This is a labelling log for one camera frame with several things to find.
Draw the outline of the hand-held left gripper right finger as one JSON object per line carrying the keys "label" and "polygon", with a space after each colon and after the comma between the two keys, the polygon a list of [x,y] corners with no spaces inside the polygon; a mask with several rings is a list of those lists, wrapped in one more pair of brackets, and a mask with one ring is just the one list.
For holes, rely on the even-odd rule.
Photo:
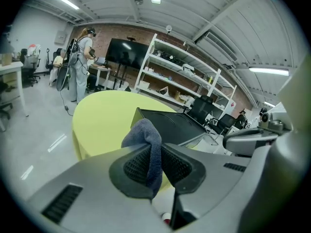
{"label": "hand-held left gripper right finger", "polygon": [[287,207],[300,184],[300,135],[288,133],[251,158],[164,144],[175,188],[170,227],[180,233],[257,233]]}

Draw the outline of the white air conditioner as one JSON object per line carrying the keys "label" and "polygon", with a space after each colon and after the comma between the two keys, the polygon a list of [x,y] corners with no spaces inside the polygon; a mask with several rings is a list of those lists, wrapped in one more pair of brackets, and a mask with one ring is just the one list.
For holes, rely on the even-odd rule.
{"label": "white air conditioner", "polygon": [[233,49],[213,32],[207,32],[197,39],[196,45],[221,64],[229,66],[238,60]]}

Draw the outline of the large black screen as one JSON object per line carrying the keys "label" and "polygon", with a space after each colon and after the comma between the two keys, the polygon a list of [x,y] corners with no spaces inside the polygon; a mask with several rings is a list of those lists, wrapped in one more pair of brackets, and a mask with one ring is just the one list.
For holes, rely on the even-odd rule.
{"label": "large black screen", "polygon": [[123,66],[140,69],[148,50],[147,45],[135,41],[112,38],[105,60]]}

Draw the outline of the white shelving rack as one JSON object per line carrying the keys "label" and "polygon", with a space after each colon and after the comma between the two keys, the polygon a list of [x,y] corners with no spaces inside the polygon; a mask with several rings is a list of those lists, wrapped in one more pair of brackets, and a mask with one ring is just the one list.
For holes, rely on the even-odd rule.
{"label": "white shelving rack", "polygon": [[188,101],[176,99],[173,87],[182,95],[193,98],[203,92],[214,98],[216,112],[230,114],[236,107],[233,96],[236,86],[193,54],[164,40],[155,34],[147,49],[135,82],[136,92],[145,92],[178,106],[189,106]]}

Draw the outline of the black induction cooktop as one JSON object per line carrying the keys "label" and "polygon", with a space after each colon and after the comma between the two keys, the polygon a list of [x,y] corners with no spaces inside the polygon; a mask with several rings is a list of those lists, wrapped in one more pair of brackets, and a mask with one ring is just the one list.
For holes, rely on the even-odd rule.
{"label": "black induction cooktop", "polygon": [[207,134],[204,126],[185,113],[164,112],[137,108],[131,126],[148,119],[161,135],[164,143],[194,148]]}

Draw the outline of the white desk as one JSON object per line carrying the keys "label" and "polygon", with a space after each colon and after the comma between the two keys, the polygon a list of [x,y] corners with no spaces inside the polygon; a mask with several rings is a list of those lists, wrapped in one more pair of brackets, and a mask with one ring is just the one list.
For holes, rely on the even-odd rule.
{"label": "white desk", "polygon": [[21,75],[21,68],[22,68],[22,62],[13,62],[9,65],[2,66],[0,65],[0,75],[10,74],[10,73],[16,73],[17,75],[17,88],[19,91],[19,97],[21,100],[23,112],[26,117],[29,116],[28,110],[26,108],[23,88],[22,88],[22,75]]}

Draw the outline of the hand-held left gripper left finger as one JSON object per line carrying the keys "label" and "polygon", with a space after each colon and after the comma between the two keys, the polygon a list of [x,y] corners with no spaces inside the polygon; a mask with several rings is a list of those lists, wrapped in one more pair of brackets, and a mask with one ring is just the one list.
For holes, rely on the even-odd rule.
{"label": "hand-held left gripper left finger", "polygon": [[148,148],[139,144],[79,161],[29,198],[31,219],[48,233],[168,233],[149,199],[126,196],[109,177],[115,160]]}

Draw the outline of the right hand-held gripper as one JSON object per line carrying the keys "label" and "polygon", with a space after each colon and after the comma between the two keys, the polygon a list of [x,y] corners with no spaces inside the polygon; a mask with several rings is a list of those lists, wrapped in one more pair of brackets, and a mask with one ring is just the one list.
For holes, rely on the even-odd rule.
{"label": "right hand-held gripper", "polygon": [[223,147],[234,154],[252,156],[255,149],[270,145],[285,131],[311,134],[311,54],[306,55],[277,97],[280,103],[263,114],[259,128],[229,133],[223,138]]}

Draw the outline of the grey office chair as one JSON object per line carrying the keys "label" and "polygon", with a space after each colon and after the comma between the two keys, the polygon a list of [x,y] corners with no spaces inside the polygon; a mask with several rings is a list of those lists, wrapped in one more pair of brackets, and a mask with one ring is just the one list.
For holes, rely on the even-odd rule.
{"label": "grey office chair", "polygon": [[38,83],[35,75],[40,63],[41,46],[39,44],[31,44],[27,49],[22,49],[20,52],[20,61],[23,63],[21,68],[22,83],[33,86],[33,83]]}

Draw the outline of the grey wall panel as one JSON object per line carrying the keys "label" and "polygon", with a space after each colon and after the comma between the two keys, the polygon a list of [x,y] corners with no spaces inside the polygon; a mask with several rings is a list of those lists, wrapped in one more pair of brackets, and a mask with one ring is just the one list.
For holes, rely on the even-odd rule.
{"label": "grey wall panel", "polygon": [[63,45],[66,41],[67,33],[65,31],[57,31],[54,43],[58,45]]}

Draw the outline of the black office chair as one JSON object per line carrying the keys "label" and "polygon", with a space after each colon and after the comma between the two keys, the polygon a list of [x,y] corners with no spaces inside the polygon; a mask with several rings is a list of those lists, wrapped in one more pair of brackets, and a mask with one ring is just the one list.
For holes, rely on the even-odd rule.
{"label": "black office chair", "polygon": [[236,119],[233,116],[224,114],[220,119],[213,118],[207,125],[216,134],[226,135],[235,122]]}
{"label": "black office chair", "polygon": [[205,126],[207,124],[207,116],[214,109],[213,99],[209,96],[202,95],[201,97],[197,97],[191,109],[187,112],[187,114],[196,120],[201,125]]}

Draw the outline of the yellow-green round tablecloth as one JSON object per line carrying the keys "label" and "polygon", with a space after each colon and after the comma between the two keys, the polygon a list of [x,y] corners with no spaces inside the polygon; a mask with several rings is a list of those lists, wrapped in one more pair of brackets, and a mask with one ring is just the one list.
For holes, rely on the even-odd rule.
{"label": "yellow-green round tablecloth", "polygon": [[137,108],[176,112],[141,94],[102,91],[85,97],[75,108],[72,121],[74,148],[79,160],[117,150],[130,132]]}

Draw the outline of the dark blue cloth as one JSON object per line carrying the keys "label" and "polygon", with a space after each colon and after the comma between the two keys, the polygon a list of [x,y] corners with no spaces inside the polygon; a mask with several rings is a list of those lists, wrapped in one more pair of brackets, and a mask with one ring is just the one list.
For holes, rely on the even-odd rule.
{"label": "dark blue cloth", "polygon": [[131,147],[138,144],[147,144],[149,147],[126,163],[125,172],[134,181],[151,189],[152,198],[154,198],[162,183],[162,139],[151,121],[146,118],[134,124],[123,139],[121,147]]}

